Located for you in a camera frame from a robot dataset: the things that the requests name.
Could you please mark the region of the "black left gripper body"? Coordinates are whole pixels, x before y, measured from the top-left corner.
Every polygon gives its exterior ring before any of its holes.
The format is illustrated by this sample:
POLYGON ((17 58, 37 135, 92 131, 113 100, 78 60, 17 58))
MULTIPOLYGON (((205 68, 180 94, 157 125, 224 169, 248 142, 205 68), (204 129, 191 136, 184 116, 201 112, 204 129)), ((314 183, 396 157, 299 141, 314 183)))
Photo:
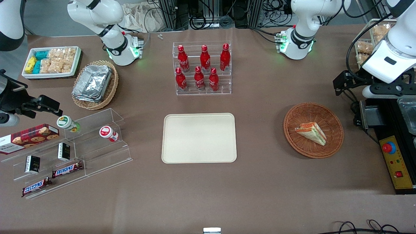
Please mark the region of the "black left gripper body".
POLYGON ((403 73, 392 83, 381 81, 369 73, 362 90, 364 97, 414 97, 416 95, 415 73, 403 73))

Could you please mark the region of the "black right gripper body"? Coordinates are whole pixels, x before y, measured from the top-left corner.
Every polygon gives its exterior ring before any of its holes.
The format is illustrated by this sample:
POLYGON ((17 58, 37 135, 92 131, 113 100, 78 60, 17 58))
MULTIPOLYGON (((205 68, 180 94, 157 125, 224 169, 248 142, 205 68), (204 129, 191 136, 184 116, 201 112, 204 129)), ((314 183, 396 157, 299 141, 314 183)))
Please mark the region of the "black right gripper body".
POLYGON ((16 110, 22 107, 22 104, 29 101, 27 85, 6 76, 6 71, 1 70, 1 94, 0 107, 1 111, 15 114, 16 110))

